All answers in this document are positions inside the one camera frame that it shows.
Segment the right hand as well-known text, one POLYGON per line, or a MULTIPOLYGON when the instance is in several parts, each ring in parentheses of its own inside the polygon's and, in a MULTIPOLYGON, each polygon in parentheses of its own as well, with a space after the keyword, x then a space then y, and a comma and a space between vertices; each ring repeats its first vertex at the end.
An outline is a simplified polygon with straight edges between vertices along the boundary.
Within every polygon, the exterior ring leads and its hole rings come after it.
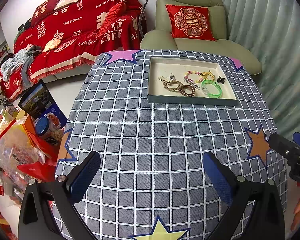
POLYGON ((300 198, 294 209, 294 218, 290 226, 290 230, 294 231, 300 225, 300 198))

